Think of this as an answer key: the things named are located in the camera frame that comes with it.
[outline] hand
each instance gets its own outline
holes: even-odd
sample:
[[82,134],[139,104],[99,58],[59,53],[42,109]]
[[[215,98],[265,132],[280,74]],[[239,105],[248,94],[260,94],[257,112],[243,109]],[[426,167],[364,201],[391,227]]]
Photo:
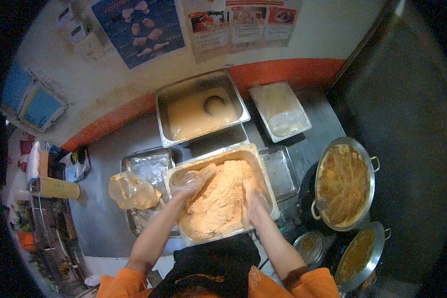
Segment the hand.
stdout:
[[243,181],[245,189],[245,199],[247,206],[244,210],[244,226],[249,226],[250,222],[254,225],[258,222],[260,213],[270,214],[271,208],[265,194],[257,187],[257,182],[254,179],[245,179]]
[[172,196],[194,197],[203,188],[207,180],[215,174],[215,167],[215,164],[209,164],[202,170],[186,172],[184,177],[174,184]]

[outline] stainless steel counter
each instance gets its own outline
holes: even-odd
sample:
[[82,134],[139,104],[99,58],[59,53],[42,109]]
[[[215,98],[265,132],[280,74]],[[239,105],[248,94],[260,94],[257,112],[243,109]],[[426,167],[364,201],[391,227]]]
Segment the stainless steel counter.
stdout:
[[[288,146],[298,182],[302,183],[301,191],[306,192],[324,149],[334,139],[345,134],[322,92],[297,92],[297,96],[313,128],[279,144]],[[256,144],[259,150],[273,145],[265,134],[264,125],[253,102],[246,104],[252,116],[251,121],[244,123],[248,139]],[[84,255],[129,257],[135,238],[126,224],[125,211],[119,209],[109,197],[109,180],[120,172],[120,160],[123,157],[160,145],[157,117],[155,114],[149,114],[105,135],[89,146],[92,170],[85,180],[79,182],[79,200],[70,200],[73,222]],[[278,205],[281,209],[288,210],[296,200],[297,197],[294,197]],[[183,247],[182,240],[170,239],[163,254],[171,254]]]

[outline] orange stripe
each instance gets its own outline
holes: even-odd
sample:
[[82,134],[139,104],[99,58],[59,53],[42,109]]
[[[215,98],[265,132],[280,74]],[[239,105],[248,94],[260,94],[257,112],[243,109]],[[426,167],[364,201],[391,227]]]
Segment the orange stripe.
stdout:
[[154,93],[138,97],[83,128],[61,146],[61,148],[67,151],[73,151],[79,146],[89,145],[105,134],[120,128],[132,119],[146,112],[155,112],[155,110]]
[[[228,69],[241,96],[249,97],[248,88],[286,80],[296,90],[304,86],[326,86],[343,66],[342,59],[285,59],[232,66]],[[156,110],[154,93],[138,97],[107,113],[68,140],[63,149],[73,151],[89,145],[125,123]]]

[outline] white wall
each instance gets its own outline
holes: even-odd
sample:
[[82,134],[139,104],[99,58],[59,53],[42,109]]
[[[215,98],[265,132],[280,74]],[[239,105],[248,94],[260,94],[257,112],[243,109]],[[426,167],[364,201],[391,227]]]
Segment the white wall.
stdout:
[[[20,139],[22,138],[23,130],[17,128],[8,139],[8,160],[9,164],[6,169],[6,184],[0,191],[2,197],[2,205],[17,207],[17,200],[14,192],[17,190],[25,190],[28,185],[27,173],[22,172],[17,166],[20,154]],[[10,221],[15,221],[17,218],[15,212],[10,212]]]
[[60,3],[60,0],[51,0],[46,5],[17,54],[20,63],[70,104],[45,134],[30,131],[57,146],[130,100],[193,75],[267,60],[346,59],[382,5],[380,0],[305,0],[292,40],[286,48],[241,52],[196,64],[190,47],[186,47],[129,70],[92,13],[90,7],[96,1],[80,0],[80,6],[82,18],[89,22],[96,35],[101,36],[104,45],[105,56],[97,62],[87,62],[76,55],[64,33],[56,28]]

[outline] paper sign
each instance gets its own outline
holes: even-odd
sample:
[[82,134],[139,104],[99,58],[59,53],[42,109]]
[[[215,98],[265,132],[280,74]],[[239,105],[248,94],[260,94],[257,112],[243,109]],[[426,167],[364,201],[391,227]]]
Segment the paper sign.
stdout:
[[174,0],[101,0],[91,8],[130,69],[185,46]]
[[301,9],[299,0],[184,0],[195,60],[264,47],[287,46]]

